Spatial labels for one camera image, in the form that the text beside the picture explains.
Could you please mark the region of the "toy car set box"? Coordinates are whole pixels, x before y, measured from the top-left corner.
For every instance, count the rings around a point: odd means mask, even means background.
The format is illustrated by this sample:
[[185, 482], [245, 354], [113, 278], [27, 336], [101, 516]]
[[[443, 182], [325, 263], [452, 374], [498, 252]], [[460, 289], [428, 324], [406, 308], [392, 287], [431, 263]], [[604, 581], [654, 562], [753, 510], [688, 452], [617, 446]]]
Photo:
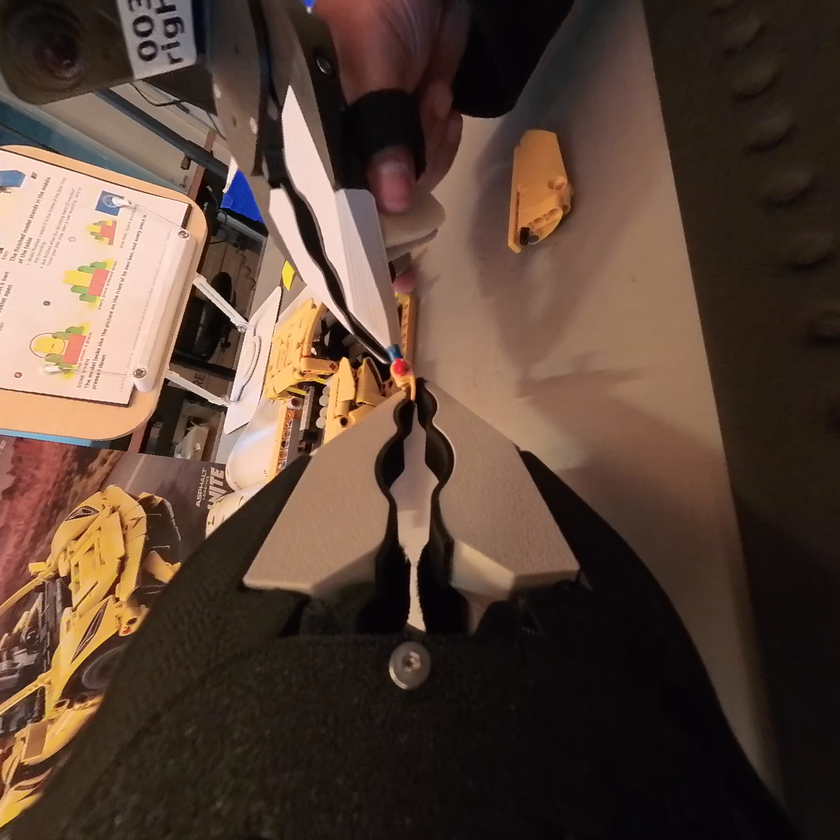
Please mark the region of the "toy car set box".
[[98, 711], [228, 491], [223, 465], [2, 436], [3, 825]]

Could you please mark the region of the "open instruction booklet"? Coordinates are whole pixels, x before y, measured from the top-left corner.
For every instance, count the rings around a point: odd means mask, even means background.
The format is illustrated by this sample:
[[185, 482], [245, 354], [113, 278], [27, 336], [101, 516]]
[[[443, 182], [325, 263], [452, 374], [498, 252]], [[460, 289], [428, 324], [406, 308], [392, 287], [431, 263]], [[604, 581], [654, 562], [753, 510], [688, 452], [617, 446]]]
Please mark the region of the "open instruction booklet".
[[210, 537], [284, 469], [289, 434], [301, 407], [299, 395], [283, 400], [261, 400], [227, 459], [225, 480], [229, 492], [209, 507], [206, 537]]

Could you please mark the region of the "person's right hand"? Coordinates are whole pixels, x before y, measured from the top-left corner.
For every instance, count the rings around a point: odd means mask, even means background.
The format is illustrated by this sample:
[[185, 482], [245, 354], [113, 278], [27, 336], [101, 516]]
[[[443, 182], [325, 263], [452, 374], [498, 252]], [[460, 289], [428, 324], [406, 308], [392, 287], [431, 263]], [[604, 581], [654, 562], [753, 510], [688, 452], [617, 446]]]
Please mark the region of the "person's right hand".
[[449, 172], [463, 134], [453, 84], [465, 54], [470, 9], [456, 1], [319, 1], [312, 12], [329, 29], [344, 96], [352, 103], [373, 91], [399, 89], [418, 104], [426, 169], [393, 146], [371, 158], [367, 177], [379, 209], [402, 214], [415, 185], [433, 190]]

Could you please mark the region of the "blue storage bin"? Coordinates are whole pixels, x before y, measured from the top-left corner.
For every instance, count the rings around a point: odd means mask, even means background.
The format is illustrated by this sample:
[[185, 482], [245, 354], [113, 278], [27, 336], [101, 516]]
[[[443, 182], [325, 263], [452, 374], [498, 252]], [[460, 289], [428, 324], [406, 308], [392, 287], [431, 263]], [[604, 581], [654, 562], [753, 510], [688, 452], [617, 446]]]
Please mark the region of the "blue storage bin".
[[228, 173], [220, 207], [251, 222], [264, 224], [250, 184], [238, 169]]

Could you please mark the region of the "grey desk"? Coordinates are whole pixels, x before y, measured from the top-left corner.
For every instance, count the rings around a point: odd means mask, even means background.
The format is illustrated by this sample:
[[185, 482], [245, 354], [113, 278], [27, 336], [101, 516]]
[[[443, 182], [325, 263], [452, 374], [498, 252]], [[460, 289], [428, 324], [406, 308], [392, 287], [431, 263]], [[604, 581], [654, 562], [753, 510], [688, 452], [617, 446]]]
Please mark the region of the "grey desk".
[[[555, 132], [573, 208], [507, 244], [512, 153]], [[781, 793], [728, 468], [641, 2], [575, 2], [517, 107], [467, 119], [416, 258], [416, 366], [620, 533]]]

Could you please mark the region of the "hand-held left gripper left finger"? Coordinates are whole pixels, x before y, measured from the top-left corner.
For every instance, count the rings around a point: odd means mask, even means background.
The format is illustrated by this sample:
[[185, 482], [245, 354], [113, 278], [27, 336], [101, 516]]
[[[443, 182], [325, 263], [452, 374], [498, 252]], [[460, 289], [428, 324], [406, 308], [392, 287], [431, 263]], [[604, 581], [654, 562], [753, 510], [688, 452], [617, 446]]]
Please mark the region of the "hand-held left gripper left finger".
[[405, 468], [413, 414], [410, 396], [397, 392], [306, 460], [245, 574], [246, 587], [346, 607], [363, 634], [404, 629], [411, 564], [392, 486]]

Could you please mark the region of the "yellow toy brick car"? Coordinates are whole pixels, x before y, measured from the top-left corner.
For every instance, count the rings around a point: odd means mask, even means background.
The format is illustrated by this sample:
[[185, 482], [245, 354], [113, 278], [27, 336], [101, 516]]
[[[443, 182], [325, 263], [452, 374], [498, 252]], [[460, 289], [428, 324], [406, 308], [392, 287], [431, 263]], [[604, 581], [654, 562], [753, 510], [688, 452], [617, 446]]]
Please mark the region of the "yellow toy brick car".
[[263, 395], [299, 395], [302, 407], [288, 438], [285, 467], [360, 424], [393, 394], [391, 363], [379, 362], [314, 297], [278, 322]]

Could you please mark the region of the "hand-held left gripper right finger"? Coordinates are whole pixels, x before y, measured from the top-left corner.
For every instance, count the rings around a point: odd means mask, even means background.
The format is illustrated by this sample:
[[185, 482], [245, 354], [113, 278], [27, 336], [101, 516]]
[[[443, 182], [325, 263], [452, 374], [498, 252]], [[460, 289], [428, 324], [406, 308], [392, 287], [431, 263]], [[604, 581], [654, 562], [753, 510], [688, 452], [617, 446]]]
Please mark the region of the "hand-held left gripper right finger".
[[488, 608], [576, 581], [580, 564], [520, 449], [439, 385], [420, 383], [436, 478], [420, 559], [428, 632], [474, 632]]

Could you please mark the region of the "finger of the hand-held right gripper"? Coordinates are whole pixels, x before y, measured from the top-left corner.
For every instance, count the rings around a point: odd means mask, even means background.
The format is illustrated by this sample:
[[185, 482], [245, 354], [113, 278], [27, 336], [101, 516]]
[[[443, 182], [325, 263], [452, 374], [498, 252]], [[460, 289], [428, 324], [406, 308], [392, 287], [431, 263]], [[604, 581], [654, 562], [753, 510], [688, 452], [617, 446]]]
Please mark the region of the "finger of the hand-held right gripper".
[[287, 257], [310, 290], [376, 359], [389, 361], [385, 346], [350, 314], [340, 276], [329, 261], [317, 220], [307, 202], [294, 188], [271, 187], [268, 216]]
[[288, 178], [284, 186], [294, 188], [310, 206], [350, 314], [385, 347], [399, 344], [401, 324], [373, 195], [333, 184], [316, 144], [319, 113], [305, 113], [292, 87], [282, 106], [280, 127]]

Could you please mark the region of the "person's right forearm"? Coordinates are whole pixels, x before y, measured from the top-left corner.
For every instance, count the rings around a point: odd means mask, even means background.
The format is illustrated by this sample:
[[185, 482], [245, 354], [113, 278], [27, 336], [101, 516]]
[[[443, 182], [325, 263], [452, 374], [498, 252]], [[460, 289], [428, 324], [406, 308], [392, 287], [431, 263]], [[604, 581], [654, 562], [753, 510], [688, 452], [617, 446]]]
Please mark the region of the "person's right forearm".
[[470, 1], [465, 52], [453, 85], [454, 107], [476, 119], [514, 109], [573, 1]]

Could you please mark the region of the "yellow curved panel piece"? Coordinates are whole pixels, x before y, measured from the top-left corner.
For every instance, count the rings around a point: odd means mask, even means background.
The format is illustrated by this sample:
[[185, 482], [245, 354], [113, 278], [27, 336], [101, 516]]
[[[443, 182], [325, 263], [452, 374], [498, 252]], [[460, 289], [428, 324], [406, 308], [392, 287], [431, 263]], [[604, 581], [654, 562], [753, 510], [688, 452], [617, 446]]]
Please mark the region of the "yellow curved panel piece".
[[571, 212], [573, 194], [557, 135], [525, 132], [513, 153], [509, 248], [519, 254], [549, 237]]

